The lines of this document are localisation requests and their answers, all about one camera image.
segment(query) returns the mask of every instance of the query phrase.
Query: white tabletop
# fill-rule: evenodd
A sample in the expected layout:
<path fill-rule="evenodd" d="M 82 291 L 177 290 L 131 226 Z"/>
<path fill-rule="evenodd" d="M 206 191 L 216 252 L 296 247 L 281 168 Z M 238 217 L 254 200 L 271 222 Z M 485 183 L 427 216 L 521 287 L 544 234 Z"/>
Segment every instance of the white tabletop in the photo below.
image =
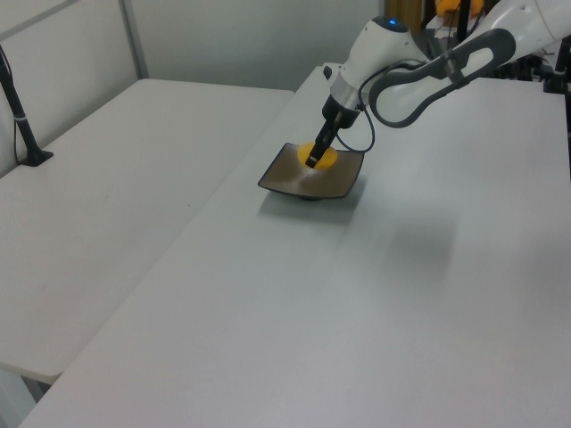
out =
<path fill-rule="evenodd" d="M 0 367 L 52 382 L 293 94 L 142 80 L 0 180 Z"/>
<path fill-rule="evenodd" d="M 378 125 L 345 200 L 258 188 L 327 90 L 316 70 L 22 428 L 568 427 L 563 98 L 478 80 Z"/>

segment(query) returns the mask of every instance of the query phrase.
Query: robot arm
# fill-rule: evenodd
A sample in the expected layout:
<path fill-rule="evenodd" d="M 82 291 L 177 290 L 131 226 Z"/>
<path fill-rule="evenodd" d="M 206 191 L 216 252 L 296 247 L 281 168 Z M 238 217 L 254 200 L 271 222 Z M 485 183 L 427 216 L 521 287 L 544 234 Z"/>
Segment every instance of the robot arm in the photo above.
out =
<path fill-rule="evenodd" d="M 431 62 L 405 26 L 375 18 L 361 31 L 331 86 L 323 108 L 326 123 L 306 165 L 316 165 L 336 131 L 352 126 L 363 104 L 369 103 L 385 125 L 407 127 L 437 99 L 571 34 L 569 16 L 569 0 L 501 0 L 468 39 Z M 406 61 L 425 65 L 369 79 L 380 70 L 390 70 L 393 64 Z"/>

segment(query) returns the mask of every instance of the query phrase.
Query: black pole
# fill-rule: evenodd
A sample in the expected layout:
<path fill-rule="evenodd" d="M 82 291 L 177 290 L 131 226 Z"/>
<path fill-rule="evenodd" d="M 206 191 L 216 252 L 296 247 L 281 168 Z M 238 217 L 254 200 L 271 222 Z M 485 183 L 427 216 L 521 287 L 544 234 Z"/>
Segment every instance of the black pole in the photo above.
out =
<path fill-rule="evenodd" d="M 24 159 L 21 164 L 28 165 L 30 167 L 37 167 L 54 156 L 54 154 L 50 152 L 43 152 L 42 149 L 37 146 L 36 138 L 34 137 L 34 133 L 29 127 L 28 119 L 26 118 L 26 112 L 21 105 L 20 97 L 18 96 L 16 88 L 14 87 L 13 76 L 10 71 L 10 67 L 8 66 L 8 60 L 4 57 L 4 51 L 2 50 L 1 46 L 0 84 L 2 84 L 2 89 L 6 94 L 6 99 L 10 104 L 10 108 L 12 109 L 14 120 L 16 120 L 16 123 L 18 124 L 18 128 L 20 129 L 21 136 L 24 140 L 24 144 L 28 149 L 28 157 Z"/>
<path fill-rule="evenodd" d="M 460 0 L 457 38 L 460 43 L 468 37 L 468 21 L 470 20 L 470 0 Z"/>
<path fill-rule="evenodd" d="M 571 59 L 571 36 L 561 40 L 557 64 L 553 71 L 553 77 L 543 83 L 543 92 L 549 94 L 567 94 L 567 67 Z"/>

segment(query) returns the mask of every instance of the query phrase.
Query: black stand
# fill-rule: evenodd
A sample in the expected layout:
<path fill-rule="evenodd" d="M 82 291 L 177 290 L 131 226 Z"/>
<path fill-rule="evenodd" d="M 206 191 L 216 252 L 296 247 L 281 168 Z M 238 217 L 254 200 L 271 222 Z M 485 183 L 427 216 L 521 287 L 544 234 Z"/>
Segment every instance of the black stand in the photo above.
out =
<path fill-rule="evenodd" d="M 22 165 L 27 165 L 29 167 L 37 167 L 54 156 L 53 153 L 42 151 L 36 143 L 36 138 L 32 133 L 32 129 L 29 127 L 28 119 L 26 118 L 26 113 L 21 106 L 20 98 L 14 87 L 14 81 L 10 67 L 8 66 L 8 61 L 4 57 L 4 51 L 0 48 L 0 84 L 2 84 L 2 89 L 6 94 L 10 108 L 14 115 L 14 120 L 18 124 L 21 136 L 24 140 L 24 144 L 28 149 L 28 157 L 21 162 Z"/>
<path fill-rule="evenodd" d="M 548 94 L 569 94 L 567 86 L 569 60 L 571 60 L 571 36 L 567 36 L 561 41 L 561 48 L 559 49 L 559 56 L 557 57 L 553 77 L 545 80 L 543 83 L 543 92 Z"/>

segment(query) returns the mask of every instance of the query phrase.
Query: yellow object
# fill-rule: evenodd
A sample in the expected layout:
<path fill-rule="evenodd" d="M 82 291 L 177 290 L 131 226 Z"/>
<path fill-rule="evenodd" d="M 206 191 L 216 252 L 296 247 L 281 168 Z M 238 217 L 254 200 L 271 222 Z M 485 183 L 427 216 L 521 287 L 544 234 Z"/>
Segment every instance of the yellow object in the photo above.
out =
<path fill-rule="evenodd" d="M 297 160 L 306 168 L 309 168 L 305 165 L 305 162 L 310 157 L 311 150 L 315 143 L 306 143 L 300 145 L 300 148 L 297 149 Z M 327 169 L 331 168 L 337 162 L 337 151 L 333 147 L 329 147 L 323 157 L 319 160 L 317 165 L 314 169 Z"/>
<path fill-rule="evenodd" d="M 441 18 L 447 12 L 459 10 L 459 0 L 436 0 L 436 14 Z M 484 8 L 484 0 L 472 0 L 470 5 L 470 14 L 477 16 Z"/>

